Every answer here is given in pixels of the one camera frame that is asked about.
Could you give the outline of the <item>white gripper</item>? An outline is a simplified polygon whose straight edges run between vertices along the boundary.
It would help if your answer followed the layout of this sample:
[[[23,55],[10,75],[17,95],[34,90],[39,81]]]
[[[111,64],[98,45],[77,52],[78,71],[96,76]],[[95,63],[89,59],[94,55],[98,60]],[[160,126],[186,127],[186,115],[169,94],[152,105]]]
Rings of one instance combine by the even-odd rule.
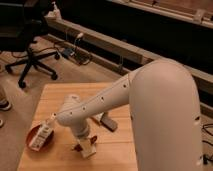
[[[90,134],[90,126],[86,120],[74,123],[71,126],[71,130],[73,135],[78,139],[86,138]],[[79,141],[76,148],[77,151],[81,153],[83,158],[89,157],[96,153],[96,147],[90,140],[86,141],[86,145],[84,141]]]

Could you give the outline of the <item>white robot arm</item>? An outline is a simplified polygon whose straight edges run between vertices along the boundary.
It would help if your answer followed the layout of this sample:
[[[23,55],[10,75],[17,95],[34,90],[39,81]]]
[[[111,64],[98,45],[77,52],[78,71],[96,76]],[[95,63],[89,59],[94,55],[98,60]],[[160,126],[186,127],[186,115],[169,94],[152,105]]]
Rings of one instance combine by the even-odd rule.
[[[138,171],[203,171],[198,90],[177,61],[152,61],[59,110],[57,121],[83,138],[89,117],[124,105],[130,110]]]

